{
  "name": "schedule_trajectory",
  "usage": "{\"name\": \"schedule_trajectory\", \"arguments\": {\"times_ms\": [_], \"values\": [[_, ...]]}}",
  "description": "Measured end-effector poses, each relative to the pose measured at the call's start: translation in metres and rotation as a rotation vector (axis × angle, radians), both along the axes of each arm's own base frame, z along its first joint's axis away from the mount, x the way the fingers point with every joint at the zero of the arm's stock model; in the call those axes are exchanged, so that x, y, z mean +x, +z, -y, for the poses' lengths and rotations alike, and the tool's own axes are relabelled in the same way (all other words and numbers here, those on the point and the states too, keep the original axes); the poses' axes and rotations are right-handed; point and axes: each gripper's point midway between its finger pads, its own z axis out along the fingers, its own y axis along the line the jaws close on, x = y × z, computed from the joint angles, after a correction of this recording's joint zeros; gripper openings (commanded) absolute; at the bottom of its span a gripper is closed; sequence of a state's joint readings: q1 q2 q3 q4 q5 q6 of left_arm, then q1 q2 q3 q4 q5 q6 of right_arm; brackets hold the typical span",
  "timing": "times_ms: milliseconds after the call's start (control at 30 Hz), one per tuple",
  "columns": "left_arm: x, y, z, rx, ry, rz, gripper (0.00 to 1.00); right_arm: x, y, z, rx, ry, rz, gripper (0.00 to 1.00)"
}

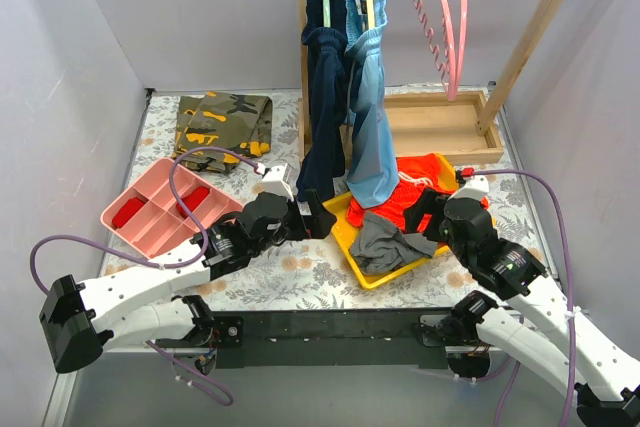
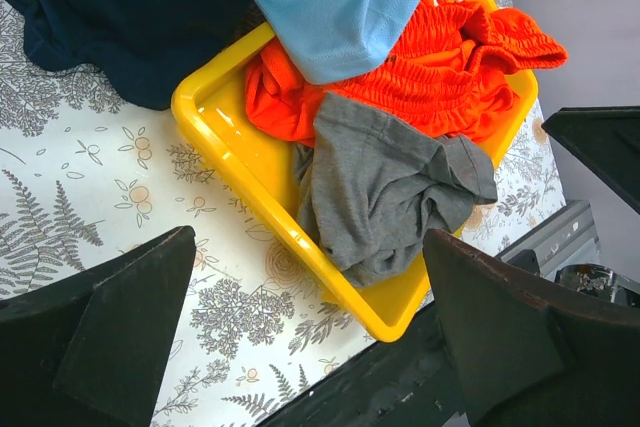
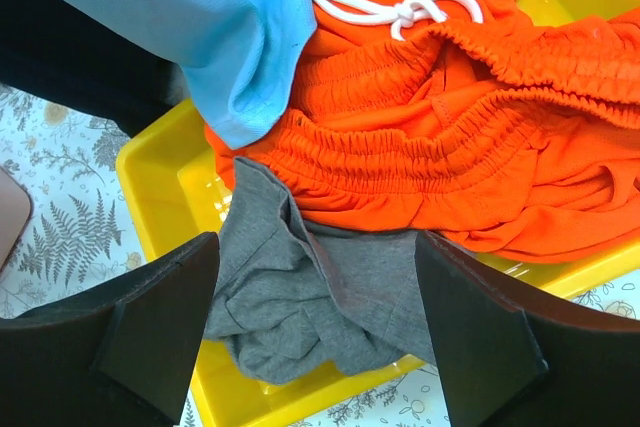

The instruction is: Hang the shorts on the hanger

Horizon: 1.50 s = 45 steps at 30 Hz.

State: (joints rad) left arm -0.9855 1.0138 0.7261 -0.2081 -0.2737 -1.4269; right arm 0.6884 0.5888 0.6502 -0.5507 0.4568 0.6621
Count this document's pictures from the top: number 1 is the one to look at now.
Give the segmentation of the orange shorts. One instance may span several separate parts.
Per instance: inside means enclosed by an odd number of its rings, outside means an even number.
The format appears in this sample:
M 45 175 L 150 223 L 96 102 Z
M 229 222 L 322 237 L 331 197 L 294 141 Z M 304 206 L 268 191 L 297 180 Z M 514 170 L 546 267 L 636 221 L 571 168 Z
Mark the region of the orange shorts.
M 426 187 L 439 193 L 452 194 L 459 184 L 454 167 L 440 154 L 399 157 L 397 159 L 399 183 L 389 199 L 376 207 L 363 208 L 351 199 L 346 211 L 346 220 L 356 228 L 361 228 L 366 212 L 372 212 L 391 221 L 406 232 L 404 211 L 413 206 Z

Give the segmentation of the pink wavy hanger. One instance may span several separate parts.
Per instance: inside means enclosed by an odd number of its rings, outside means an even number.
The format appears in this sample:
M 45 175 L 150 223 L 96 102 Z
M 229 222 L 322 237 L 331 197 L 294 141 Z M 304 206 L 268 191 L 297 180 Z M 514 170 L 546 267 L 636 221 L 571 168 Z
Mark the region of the pink wavy hanger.
M 449 98 L 452 98 L 449 90 L 451 82 L 455 81 L 457 77 L 457 58 L 453 39 L 452 17 L 448 0 L 439 0 L 439 2 L 441 6 L 441 42 L 436 40 L 435 24 L 430 20 L 425 2 L 423 0 L 412 0 L 423 34 L 428 41 L 428 48 L 433 55 L 434 65 L 440 74 L 444 91 Z

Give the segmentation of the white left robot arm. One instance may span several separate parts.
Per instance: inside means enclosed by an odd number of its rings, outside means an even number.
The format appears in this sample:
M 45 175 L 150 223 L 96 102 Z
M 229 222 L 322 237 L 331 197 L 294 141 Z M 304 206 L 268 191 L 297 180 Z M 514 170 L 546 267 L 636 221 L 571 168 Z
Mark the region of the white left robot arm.
M 71 275 L 56 279 L 39 314 L 55 371 L 75 372 L 106 350 L 148 340 L 178 340 L 193 347 L 222 341 L 227 325 L 215 320 L 201 298 L 158 301 L 243 269 L 286 241 L 326 238 L 336 217 L 316 191 L 308 195 L 307 215 L 296 201 L 262 192 L 150 265 L 82 282 Z

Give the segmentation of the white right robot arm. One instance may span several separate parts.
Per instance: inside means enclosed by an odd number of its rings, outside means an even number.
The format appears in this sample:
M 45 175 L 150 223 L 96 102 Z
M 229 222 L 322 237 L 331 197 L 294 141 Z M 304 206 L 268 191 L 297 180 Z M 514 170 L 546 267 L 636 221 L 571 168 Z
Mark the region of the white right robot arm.
M 479 196 L 425 189 L 404 212 L 408 232 L 424 218 L 424 236 L 445 244 L 480 286 L 424 334 L 499 348 L 565 395 L 586 426 L 638 425 L 638 360 L 567 306 L 528 249 L 498 235 Z

